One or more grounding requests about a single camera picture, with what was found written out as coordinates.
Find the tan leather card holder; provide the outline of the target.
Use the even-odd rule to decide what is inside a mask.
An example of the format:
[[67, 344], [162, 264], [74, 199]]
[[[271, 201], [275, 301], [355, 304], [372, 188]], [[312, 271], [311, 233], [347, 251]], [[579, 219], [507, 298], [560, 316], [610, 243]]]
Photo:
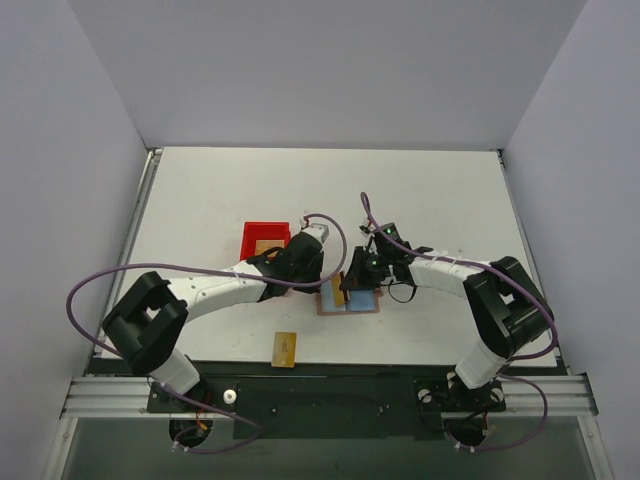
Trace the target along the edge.
[[334, 289], [325, 283], [316, 297], [316, 312], [319, 316], [373, 314], [380, 311], [379, 290], [360, 290], [347, 293], [348, 299], [341, 305], [336, 304]]

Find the gold card with black stripe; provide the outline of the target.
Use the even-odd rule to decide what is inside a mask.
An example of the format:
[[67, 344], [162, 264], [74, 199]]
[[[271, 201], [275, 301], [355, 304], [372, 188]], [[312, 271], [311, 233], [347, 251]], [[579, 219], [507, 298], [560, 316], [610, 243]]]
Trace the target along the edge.
[[341, 288], [342, 281], [344, 280], [344, 273], [339, 272], [331, 279], [331, 289], [336, 308], [345, 307], [349, 302], [349, 294], [347, 291]]

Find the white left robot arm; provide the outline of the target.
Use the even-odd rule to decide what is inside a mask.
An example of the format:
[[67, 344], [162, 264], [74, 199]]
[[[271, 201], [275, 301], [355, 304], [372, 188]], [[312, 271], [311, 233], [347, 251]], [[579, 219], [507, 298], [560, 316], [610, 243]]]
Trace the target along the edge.
[[176, 347], [189, 322], [239, 304], [285, 295], [288, 283], [313, 293], [320, 279], [328, 227], [311, 224], [273, 256], [253, 256], [225, 269], [222, 276], [166, 280], [157, 272], [141, 275], [102, 322], [107, 338], [136, 375], [168, 386], [181, 410], [200, 408], [206, 388], [193, 363]]

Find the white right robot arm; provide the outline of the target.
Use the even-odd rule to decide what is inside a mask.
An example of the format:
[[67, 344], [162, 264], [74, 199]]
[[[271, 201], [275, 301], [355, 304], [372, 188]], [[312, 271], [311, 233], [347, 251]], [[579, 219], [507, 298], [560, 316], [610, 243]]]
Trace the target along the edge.
[[446, 394], [468, 409], [483, 395], [483, 386], [512, 363], [526, 345], [553, 329], [549, 306], [521, 263], [506, 256], [494, 262], [454, 259], [429, 247], [412, 249], [391, 222], [379, 228], [366, 221], [367, 238], [354, 249], [340, 289], [379, 289], [392, 284], [434, 289], [468, 302], [479, 340], [455, 366]]

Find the red plastic bin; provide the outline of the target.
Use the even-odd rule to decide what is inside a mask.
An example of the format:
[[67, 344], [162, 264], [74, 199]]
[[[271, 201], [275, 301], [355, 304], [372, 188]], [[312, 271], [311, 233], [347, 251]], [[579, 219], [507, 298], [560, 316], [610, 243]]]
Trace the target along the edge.
[[272, 248], [284, 248], [290, 239], [288, 222], [246, 222], [241, 241], [240, 259], [247, 260]]

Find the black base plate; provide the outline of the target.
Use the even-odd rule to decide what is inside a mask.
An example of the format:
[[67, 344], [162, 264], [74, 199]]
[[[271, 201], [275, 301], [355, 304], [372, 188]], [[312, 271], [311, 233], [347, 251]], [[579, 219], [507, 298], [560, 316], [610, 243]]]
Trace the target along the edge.
[[233, 437], [438, 440], [446, 427], [481, 434], [506, 405], [493, 380], [467, 389], [449, 366], [197, 362], [192, 397], [224, 411]]

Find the aluminium frame rail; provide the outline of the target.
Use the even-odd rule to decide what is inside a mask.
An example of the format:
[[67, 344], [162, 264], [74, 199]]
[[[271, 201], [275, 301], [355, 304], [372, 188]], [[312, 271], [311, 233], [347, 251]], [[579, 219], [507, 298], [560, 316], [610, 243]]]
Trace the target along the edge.
[[153, 406], [158, 395], [151, 390], [151, 382], [138, 377], [77, 377], [71, 380], [61, 417], [69, 419], [125, 419], [125, 418], [195, 418], [194, 412], [177, 407]]

